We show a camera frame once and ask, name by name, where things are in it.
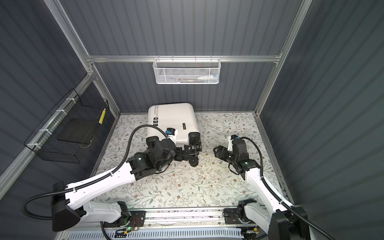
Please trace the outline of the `white hard-shell suitcase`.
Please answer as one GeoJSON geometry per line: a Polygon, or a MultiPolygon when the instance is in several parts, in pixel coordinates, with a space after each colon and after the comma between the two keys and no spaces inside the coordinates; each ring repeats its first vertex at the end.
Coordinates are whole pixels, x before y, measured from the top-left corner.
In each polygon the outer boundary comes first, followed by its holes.
{"type": "MultiPolygon", "coordinates": [[[[148,110],[148,124],[158,127],[163,132],[167,128],[178,130],[176,147],[184,149],[184,145],[196,146],[202,151],[201,133],[195,111],[190,103],[153,105],[148,110]]],[[[196,167],[199,162],[189,162],[196,167]]]]}

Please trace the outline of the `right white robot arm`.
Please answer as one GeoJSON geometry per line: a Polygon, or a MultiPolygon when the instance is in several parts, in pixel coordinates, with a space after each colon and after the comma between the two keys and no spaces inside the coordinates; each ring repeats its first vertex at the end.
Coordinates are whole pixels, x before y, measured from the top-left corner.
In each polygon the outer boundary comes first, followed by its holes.
{"type": "Polygon", "coordinates": [[[302,207],[294,207],[276,191],[270,182],[261,176],[261,167],[249,158],[248,153],[235,154],[224,146],[214,148],[215,157],[235,167],[237,173],[258,193],[264,207],[255,200],[239,203],[239,218],[244,222],[254,222],[270,240],[310,240],[309,226],[291,213],[283,203],[307,218],[302,207]]]}

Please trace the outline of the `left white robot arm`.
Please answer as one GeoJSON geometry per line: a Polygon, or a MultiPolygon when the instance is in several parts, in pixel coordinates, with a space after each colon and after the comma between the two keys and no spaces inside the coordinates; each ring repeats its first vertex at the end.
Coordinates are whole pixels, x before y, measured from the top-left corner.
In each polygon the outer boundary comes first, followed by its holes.
{"type": "Polygon", "coordinates": [[[171,139],[150,138],[148,148],[123,162],[120,168],[69,184],[67,193],[52,197],[52,230],[61,232],[78,223],[101,223],[107,227],[120,227],[133,223],[128,207],[122,201],[112,204],[94,203],[93,198],[121,185],[134,183],[145,177],[159,174],[173,161],[188,161],[192,166],[199,162],[201,141],[176,147],[171,139]]]}

